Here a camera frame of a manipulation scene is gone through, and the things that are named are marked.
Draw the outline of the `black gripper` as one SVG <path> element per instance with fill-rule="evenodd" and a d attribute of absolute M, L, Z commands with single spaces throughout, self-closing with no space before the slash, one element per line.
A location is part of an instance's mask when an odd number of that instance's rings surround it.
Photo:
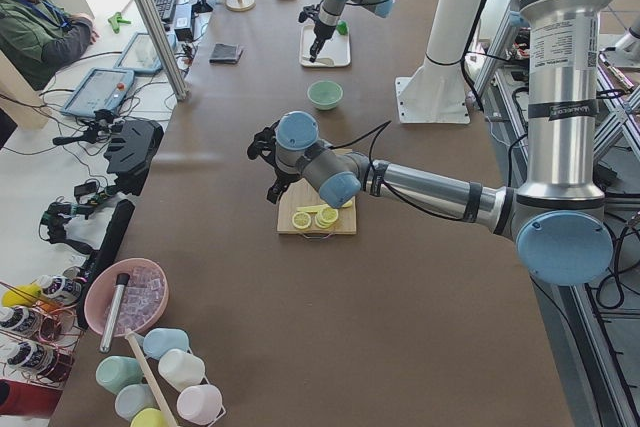
<path fill-rule="evenodd" d="M 277 204 L 281 196 L 288 190 L 292 183 L 301 179 L 300 174 L 286 173 L 276 163 L 276 128 L 279 121 L 274 122 L 262 131 L 256 133 L 253 141 L 247 147 L 247 157 L 256 160 L 258 157 L 274 168 L 276 180 L 268 188 L 267 200 L 272 204 Z"/>
<path fill-rule="evenodd" d="M 316 40 L 309 50 L 309 61 L 314 63 L 321 53 L 325 41 L 329 40 L 334 33 L 334 15 L 326 10 L 323 3 L 315 5 L 307 5 L 302 8 L 299 14 L 298 22 L 303 23 L 306 20 L 314 22 L 314 33 Z"/>

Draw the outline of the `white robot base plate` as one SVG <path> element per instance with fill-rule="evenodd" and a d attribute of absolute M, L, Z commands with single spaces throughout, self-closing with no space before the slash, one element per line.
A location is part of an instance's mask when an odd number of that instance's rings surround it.
<path fill-rule="evenodd" d="M 401 123 L 470 123 L 459 64 L 439 66 L 427 61 L 412 76 L 397 77 L 394 87 Z"/>

